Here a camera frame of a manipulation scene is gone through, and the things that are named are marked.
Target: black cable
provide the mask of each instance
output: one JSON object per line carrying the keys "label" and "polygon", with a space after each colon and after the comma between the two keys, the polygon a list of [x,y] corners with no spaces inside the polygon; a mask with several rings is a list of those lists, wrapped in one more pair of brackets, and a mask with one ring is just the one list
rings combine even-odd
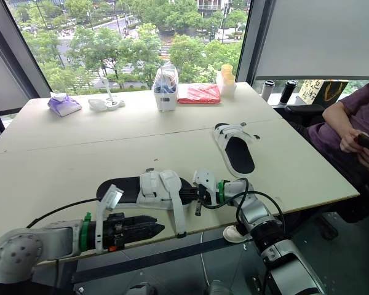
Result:
{"label": "black cable", "polygon": [[284,219],[284,215],[282,210],[280,209],[279,205],[275,202],[274,199],[272,199],[270,196],[268,196],[267,194],[264,194],[263,192],[258,192],[258,191],[245,191],[245,192],[240,192],[239,194],[236,194],[235,196],[228,198],[227,200],[225,200],[223,203],[220,203],[218,205],[208,205],[206,204],[204,201],[200,201],[202,206],[204,206],[207,209],[217,209],[220,208],[226,204],[228,204],[229,202],[231,202],[232,200],[239,198],[242,195],[247,195],[247,194],[256,194],[256,195],[262,195],[263,197],[266,197],[268,200],[270,200],[273,205],[275,205],[275,207],[277,208],[277,211],[279,212],[280,218],[282,219],[282,223],[283,223],[283,231],[284,233],[286,233],[285,229],[285,219]]}
{"label": "black cable", "polygon": [[35,220],[33,220],[28,226],[26,226],[27,229],[29,229],[30,227],[34,226],[37,222],[43,220],[44,218],[48,217],[49,215],[52,215],[56,212],[59,212],[61,210],[64,210],[64,209],[67,209],[69,207],[72,207],[72,206],[76,206],[76,205],[79,205],[79,204],[83,204],[83,203],[88,203],[88,202],[93,202],[93,201],[98,201],[97,198],[94,198],[94,199],[87,199],[87,200],[83,200],[83,201],[79,201],[79,202],[75,202],[75,203],[71,203],[69,205],[66,205],[66,206],[63,206],[63,207],[60,207],[60,208],[57,208],[56,210],[53,210],[45,215],[42,215],[41,217],[39,218],[36,218]]}
{"label": "black cable", "polygon": [[59,281],[59,259],[55,261],[55,281],[52,289],[50,290],[50,295],[54,295],[57,289],[57,282]]}
{"label": "black cable", "polygon": [[[245,184],[246,184],[245,192],[247,192],[247,191],[248,191],[248,180],[247,180],[247,178],[239,178],[239,180],[243,180],[243,181],[245,181]],[[241,220],[239,220],[239,212],[240,212],[240,209],[242,208],[242,205],[244,204],[244,202],[245,202],[245,200],[246,200],[246,196],[247,196],[247,194],[244,194],[244,195],[243,195],[242,200],[240,201],[239,206],[238,206],[238,208],[236,209],[235,216],[236,216],[236,221],[237,221],[239,224],[243,224],[243,222],[242,222]]]}

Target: red cloth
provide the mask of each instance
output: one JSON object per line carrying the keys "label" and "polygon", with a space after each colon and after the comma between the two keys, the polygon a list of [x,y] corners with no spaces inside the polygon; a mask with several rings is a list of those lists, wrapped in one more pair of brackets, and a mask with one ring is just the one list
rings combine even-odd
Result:
{"label": "red cloth", "polygon": [[179,103],[219,103],[220,92],[216,84],[194,84],[189,86],[187,98],[179,98]]}

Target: electric cable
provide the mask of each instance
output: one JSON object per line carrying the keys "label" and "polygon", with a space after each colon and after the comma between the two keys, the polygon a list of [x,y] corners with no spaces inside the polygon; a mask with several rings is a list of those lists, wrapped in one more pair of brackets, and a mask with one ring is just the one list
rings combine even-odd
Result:
{"label": "electric cable", "polygon": [[282,219],[282,223],[283,223],[283,231],[284,231],[284,233],[286,233],[285,219],[284,219],[283,212],[280,209],[280,206],[275,202],[274,199],[272,199],[267,194],[264,194],[263,192],[258,192],[258,191],[245,191],[245,192],[240,192],[240,193],[236,194],[235,196],[226,199],[223,203],[220,203],[218,205],[208,205],[203,200],[200,200],[200,202],[201,202],[202,206],[204,206],[206,209],[217,209],[217,208],[220,208],[220,207],[222,207],[224,205],[227,205],[232,200],[234,200],[236,198],[239,198],[240,196],[247,195],[247,194],[262,195],[263,197],[266,197],[268,200],[270,200],[273,203],[273,205],[275,205],[275,207],[277,208],[277,211],[279,212],[280,218]]}
{"label": "electric cable", "polygon": [[[248,191],[248,180],[247,180],[247,178],[239,178],[239,180],[243,180],[243,181],[245,181],[245,184],[246,184],[245,192],[247,192],[247,191]],[[246,196],[247,196],[247,194],[244,194],[244,195],[243,195],[242,200],[240,200],[239,206],[238,206],[238,208],[236,209],[235,216],[236,216],[236,221],[237,221],[239,224],[243,224],[243,222],[242,222],[241,220],[239,220],[239,213],[240,213],[240,209],[242,208],[242,205],[244,204],[244,202],[245,202],[245,200],[246,200]]]}
{"label": "electric cable", "polygon": [[[201,240],[200,242],[202,243],[202,238],[204,237],[204,232],[201,232]],[[208,280],[208,275],[207,275],[207,270],[205,267],[205,262],[204,262],[204,257],[202,256],[202,253],[199,254],[201,257],[201,263],[202,263],[202,270],[204,271],[204,280],[205,280],[205,284],[209,287],[210,283]]]}
{"label": "electric cable", "polygon": [[36,218],[35,220],[33,220],[28,226],[26,226],[27,229],[29,229],[30,227],[34,226],[37,222],[43,220],[44,218],[56,213],[56,212],[59,212],[61,210],[64,210],[64,209],[67,209],[69,207],[73,207],[73,206],[76,206],[76,205],[80,205],[80,204],[83,204],[83,203],[89,203],[89,202],[93,202],[93,201],[98,201],[97,198],[94,198],[94,199],[87,199],[87,200],[83,200],[83,201],[79,201],[79,202],[75,202],[75,203],[71,203],[71,204],[68,204],[68,205],[65,205],[63,207],[60,207],[60,208],[57,208],[45,215],[42,215],[41,217],[38,217]]}

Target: white table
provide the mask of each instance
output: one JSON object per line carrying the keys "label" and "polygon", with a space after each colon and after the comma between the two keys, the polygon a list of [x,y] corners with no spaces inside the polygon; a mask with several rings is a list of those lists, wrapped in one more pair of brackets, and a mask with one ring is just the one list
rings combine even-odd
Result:
{"label": "white table", "polygon": [[[272,110],[251,91],[247,99],[259,100],[255,104],[262,105],[265,114]],[[214,112],[214,108],[200,108],[204,109],[206,117]],[[176,113],[170,113],[172,122]],[[283,212],[357,195],[357,191],[310,144],[283,119],[273,119],[272,114],[271,119],[248,123],[245,127],[249,134],[260,136],[259,140],[253,141],[251,150],[255,171],[249,181],[255,189],[273,197]],[[209,124],[214,126],[221,122],[218,118],[220,116],[210,119]],[[22,137],[22,121],[17,119],[10,127],[19,130],[14,136]],[[192,117],[187,117],[187,122],[192,120]],[[14,227],[26,226],[34,218],[54,208],[95,197],[97,187],[107,179],[139,176],[150,167],[157,171],[175,170],[189,182],[194,171],[202,167],[213,171],[218,181],[234,180],[213,140],[211,126],[162,135],[0,152],[0,236]],[[6,148],[3,145],[3,141],[0,142],[0,150]],[[268,201],[266,205],[273,213],[277,213]],[[197,217],[194,215],[194,206],[193,202],[186,210],[190,234],[235,222],[235,209],[232,207],[225,206],[219,210],[203,208],[202,216]],[[39,226],[52,221],[80,219],[87,211],[94,213],[96,208],[95,203],[72,207],[46,218]],[[165,225],[159,235],[137,245],[175,236],[171,212],[139,208],[126,208],[123,211],[126,216],[154,216]]]}
{"label": "white table", "polygon": [[126,107],[96,113],[89,108],[87,100],[107,95],[74,96],[82,109],[63,118],[48,108],[47,98],[30,100],[0,136],[0,152],[121,140],[212,128],[217,122],[239,124],[280,117],[245,82],[238,83],[234,99],[206,106],[178,104],[175,112],[158,111],[151,91],[114,95],[124,100]]}

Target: floor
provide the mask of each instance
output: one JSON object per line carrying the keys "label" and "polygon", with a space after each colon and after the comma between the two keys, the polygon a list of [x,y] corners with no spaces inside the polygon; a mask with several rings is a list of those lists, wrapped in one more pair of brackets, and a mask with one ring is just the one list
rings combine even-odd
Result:
{"label": "floor", "polygon": [[[310,223],[294,237],[294,242],[313,269],[324,282],[328,294],[369,295],[369,217],[357,224],[347,224],[338,215],[330,213],[326,218],[339,230],[333,241],[324,240],[318,228]],[[221,229],[206,232],[203,239],[221,237]],[[148,246],[115,252],[79,261],[78,270],[103,266],[147,254],[172,250],[200,242],[200,234],[180,240],[169,240]],[[204,254],[209,281],[220,280],[230,286],[234,294],[251,293],[250,278],[264,273],[261,259],[252,244],[239,244]],[[51,267],[39,267],[34,280],[49,284],[53,275]],[[140,282],[148,281],[160,295],[203,294],[204,276],[200,256],[180,259],[165,264],[136,270],[122,275],[90,281],[77,285],[82,295],[120,295]]]}

